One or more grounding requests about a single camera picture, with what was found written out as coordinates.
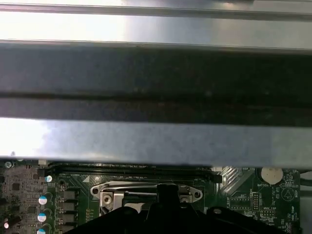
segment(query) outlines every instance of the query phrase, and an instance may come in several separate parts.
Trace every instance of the black chip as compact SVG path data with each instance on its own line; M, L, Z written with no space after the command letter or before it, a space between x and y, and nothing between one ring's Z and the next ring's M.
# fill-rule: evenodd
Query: black chip
M29 214L35 214L35 213L36 213L36 207L35 207L35 206L30 206L30 207L28 207L27 213L29 213Z
M20 184L19 183L12 184L12 190L13 191L19 191L20 190Z
M20 206L12 206L12 211L20 211Z

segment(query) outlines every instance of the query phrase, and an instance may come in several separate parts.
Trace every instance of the metal bracket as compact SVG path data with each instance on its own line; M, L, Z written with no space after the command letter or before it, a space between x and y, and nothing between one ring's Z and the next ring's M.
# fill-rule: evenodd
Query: metal bracket
M156 196L157 193L144 192L144 189L156 189L159 183L110 181L93 186L90 190L94 197L100 200L100 207L108 212L122 207L122 201L126 195ZM193 187L178 184L179 198L181 202L193 203L203 197L201 190ZM142 192L131 191L132 189L142 189Z

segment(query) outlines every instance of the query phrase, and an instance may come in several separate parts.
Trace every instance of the green circuit board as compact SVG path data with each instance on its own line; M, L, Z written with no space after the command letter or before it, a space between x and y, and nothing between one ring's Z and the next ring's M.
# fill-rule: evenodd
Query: green circuit board
M191 186L203 193L202 199L192 203L196 210L206 212L212 206L227 207L287 233L291 233L292 225L297 225L300 220L300 173L297 170L283 169L281 181L271 185L261 179L258 172L261 169L257 168L224 167L217 171L192 168L193 172L196 171L195 176L190 175L187 168L175 168L174 173L178 174L138 175L120 172L125 172L123 167L127 172L149 171L155 167L67 163L60 164L60 170L51 171L49 176L42 176L40 172L50 163L14 161L11 168L4 164L0 164L0 195L8 203L1 206L0 218L21 217L21 222L10 229L0 227L0 232L6 234L42 234L43 230L46 234L62 234L98 217L99 199L90 193L90 189L109 181L173 182ZM198 176L197 172L208 171L214 171L222 180L215 182ZM44 205L39 203L43 196L48 197ZM46 211L51 215L44 221L39 220Z

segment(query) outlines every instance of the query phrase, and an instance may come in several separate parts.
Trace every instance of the motherboard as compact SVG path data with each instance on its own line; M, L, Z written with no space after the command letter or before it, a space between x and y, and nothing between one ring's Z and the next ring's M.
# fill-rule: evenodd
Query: motherboard
M63 234L113 208L110 193L99 191L108 183L151 185L148 193L133 193L122 204L138 211L155 201L153 185L174 183L181 188L181 202L195 210L222 206L292 233L300 224L299 182L300 173L293 169L4 160L0 233ZM144 202L137 194L144 195Z

